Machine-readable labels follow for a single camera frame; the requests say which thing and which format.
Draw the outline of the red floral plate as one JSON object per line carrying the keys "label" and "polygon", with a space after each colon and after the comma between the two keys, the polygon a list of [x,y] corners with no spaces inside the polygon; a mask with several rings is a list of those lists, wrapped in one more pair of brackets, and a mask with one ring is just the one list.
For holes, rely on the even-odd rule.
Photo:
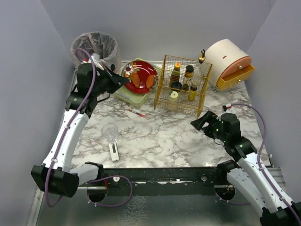
{"label": "red floral plate", "polygon": [[[136,72],[140,78],[140,87],[139,88],[136,88],[131,81],[131,74],[134,72]],[[151,89],[147,89],[147,87],[146,87],[146,80],[149,75],[156,76],[155,83]],[[129,80],[129,82],[127,84],[125,84],[125,87],[128,90],[130,90],[134,93],[137,93],[137,94],[148,93],[155,88],[155,85],[156,85],[156,87],[158,85],[158,76],[157,76],[157,73],[155,72],[154,68],[150,64],[144,63],[142,61],[131,61],[131,62],[127,63],[121,71],[121,76],[125,77]]]}

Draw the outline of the small yellow spice bottle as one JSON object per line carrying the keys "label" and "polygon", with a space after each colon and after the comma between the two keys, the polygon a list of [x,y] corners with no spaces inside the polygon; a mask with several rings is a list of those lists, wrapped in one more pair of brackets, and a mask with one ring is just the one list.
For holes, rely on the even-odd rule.
{"label": "small yellow spice bottle", "polygon": [[198,89],[198,82],[192,81],[191,86],[190,86],[190,92],[188,95],[189,101],[195,100],[197,89]]}

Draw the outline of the green-lid seasoning shaker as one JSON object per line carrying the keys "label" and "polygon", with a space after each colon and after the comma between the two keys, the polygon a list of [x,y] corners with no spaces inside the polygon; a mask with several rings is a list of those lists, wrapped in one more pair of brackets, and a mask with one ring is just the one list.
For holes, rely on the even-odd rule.
{"label": "green-lid seasoning shaker", "polygon": [[168,95],[168,100],[170,102],[176,102],[179,97],[179,93],[177,91],[171,91]]}

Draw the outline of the gold-spout oil bottle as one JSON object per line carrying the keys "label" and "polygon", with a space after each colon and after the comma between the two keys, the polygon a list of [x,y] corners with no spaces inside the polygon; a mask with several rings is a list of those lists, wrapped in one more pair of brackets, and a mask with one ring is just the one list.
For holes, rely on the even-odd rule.
{"label": "gold-spout oil bottle", "polygon": [[205,72],[204,72],[204,70],[205,70],[204,62],[205,62],[205,59],[206,59],[205,52],[206,52],[205,49],[201,50],[201,53],[198,57],[198,63],[197,63],[197,69],[198,69],[197,76],[198,76],[198,78],[205,75]]}

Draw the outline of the black-lid glass jar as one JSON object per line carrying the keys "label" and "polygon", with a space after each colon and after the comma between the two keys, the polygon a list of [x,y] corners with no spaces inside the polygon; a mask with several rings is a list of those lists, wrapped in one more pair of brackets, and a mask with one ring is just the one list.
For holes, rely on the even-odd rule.
{"label": "black-lid glass jar", "polygon": [[182,84],[179,81],[174,81],[170,84],[172,91],[180,92],[182,90]]}

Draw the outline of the yellow-lid sauce jar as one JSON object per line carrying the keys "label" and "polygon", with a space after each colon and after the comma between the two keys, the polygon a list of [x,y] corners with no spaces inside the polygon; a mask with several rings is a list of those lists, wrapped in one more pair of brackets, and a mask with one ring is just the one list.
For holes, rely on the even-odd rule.
{"label": "yellow-lid sauce jar", "polygon": [[173,82],[179,81],[180,68],[181,68],[181,64],[179,62],[176,62],[175,65],[174,65],[174,69],[173,69],[173,71],[171,73],[171,76],[170,76],[169,87],[171,87]]}

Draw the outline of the gold-cap pepper grinder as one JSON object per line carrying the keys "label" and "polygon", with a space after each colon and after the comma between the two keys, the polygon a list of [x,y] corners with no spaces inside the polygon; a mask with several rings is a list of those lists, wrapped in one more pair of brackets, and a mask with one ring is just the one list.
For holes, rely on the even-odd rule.
{"label": "gold-cap pepper grinder", "polygon": [[190,88],[190,83],[191,83],[191,78],[193,76],[193,72],[194,72],[194,67],[192,65],[186,66],[185,74],[184,74],[184,78],[183,78],[183,85],[182,85],[182,89],[184,91],[188,91]]}

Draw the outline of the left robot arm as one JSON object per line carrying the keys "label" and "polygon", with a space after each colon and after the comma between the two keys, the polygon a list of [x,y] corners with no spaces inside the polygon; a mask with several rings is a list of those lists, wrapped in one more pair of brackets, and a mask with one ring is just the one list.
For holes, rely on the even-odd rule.
{"label": "left robot arm", "polygon": [[102,166],[84,164],[78,172],[71,170],[71,160],[79,137],[97,106],[97,98],[113,94],[129,82],[109,68],[83,63],[76,70],[77,84],[68,96],[63,122],[55,142],[40,166],[33,166],[31,176],[38,188],[47,194],[71,198],[78,186],[101,175]]}

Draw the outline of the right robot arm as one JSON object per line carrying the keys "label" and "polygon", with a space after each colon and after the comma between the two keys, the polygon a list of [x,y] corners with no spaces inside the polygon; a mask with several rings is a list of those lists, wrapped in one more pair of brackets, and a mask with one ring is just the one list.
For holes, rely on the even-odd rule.
{"label": "right robot arm", "polygon": [[263,226],[299,226],[301,204],[294,202],[263,165],[252,142],[241,135],[233,113],[217,116],[208,111],[191,122],[198,131],[223,143],[232,160],[218,164],[219,179],[229,182],[247,199]]}

